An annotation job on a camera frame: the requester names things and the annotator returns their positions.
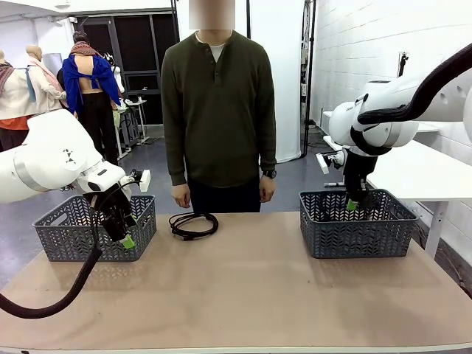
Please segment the person left hand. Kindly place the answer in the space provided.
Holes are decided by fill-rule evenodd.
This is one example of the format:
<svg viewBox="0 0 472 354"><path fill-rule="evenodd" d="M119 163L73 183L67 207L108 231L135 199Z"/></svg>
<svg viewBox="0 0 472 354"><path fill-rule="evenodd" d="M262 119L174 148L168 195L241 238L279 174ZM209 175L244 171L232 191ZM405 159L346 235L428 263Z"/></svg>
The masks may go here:
<svg viewBox="0 0 472 354"><path fill-rule="evenodd" d="M268 176L261 176L260 178L260 202L266 203L269 202L276 191L276 182L273 178Z"/></svg>

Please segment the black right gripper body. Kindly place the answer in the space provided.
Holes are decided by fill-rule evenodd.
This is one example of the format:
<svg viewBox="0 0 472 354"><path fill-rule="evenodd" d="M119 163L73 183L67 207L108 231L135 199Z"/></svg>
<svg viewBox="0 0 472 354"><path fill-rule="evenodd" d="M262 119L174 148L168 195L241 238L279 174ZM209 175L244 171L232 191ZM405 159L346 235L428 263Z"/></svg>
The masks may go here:
<svg viewBox="0 0 472 354"><path fill-rule="evenodd" d="M348 195L367 195L367 176L375 169L376 156L361 156L346 151L344 162L344 185Z"/></svg>

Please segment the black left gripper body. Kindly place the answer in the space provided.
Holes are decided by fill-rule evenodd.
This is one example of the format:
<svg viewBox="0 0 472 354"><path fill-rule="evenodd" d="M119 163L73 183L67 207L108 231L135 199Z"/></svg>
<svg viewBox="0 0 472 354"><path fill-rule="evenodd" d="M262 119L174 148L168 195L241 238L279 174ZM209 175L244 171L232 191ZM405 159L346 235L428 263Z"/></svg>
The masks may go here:
<svg viewBox="0 0 472 354"><path fill-rule="evenodd" d="M131 209L131 192L129 190L108 190L91 193L90 208L92 226L98 226L108 216L123 222L123 209Z"/></svg>

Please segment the person right hand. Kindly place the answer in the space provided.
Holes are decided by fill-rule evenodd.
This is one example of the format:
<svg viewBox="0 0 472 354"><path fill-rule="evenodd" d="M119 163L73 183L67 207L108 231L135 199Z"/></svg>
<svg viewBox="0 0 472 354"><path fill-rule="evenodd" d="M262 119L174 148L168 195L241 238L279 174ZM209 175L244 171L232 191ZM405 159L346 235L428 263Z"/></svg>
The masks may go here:
<svg viewBox="0 0 472 354"><path fill-rule="evenodd" d="M190 208L191 197L188 184L172 186L172 197L181 208Z"/></svg>

